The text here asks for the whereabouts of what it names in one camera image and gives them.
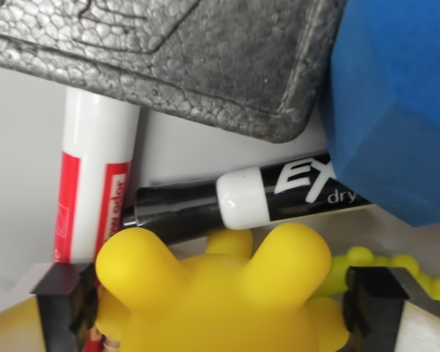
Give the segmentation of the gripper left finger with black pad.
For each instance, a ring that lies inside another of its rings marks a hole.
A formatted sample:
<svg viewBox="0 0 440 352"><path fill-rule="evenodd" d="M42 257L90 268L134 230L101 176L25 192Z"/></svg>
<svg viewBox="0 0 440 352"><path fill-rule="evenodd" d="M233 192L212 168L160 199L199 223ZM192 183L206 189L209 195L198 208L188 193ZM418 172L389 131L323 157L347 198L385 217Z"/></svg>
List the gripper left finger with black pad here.
<svg viewBox="0 0 440 352"><path fill-rule="evenodd" d="M93 263L38 263L0 293L0 351L83 351L97 310Z"/></svg>

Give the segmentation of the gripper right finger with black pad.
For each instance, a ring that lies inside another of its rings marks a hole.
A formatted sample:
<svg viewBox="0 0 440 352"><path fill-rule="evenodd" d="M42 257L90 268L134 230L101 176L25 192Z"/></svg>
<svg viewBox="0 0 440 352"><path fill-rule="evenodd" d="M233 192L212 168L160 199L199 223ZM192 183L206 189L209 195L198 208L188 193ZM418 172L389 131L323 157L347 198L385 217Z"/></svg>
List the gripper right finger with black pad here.
<svg viewBox="0 0 440 352"><path fill-rule="evenodd" d="M440 351L440 301L407 269L351 267L346 282L343 351Z"/></svg>

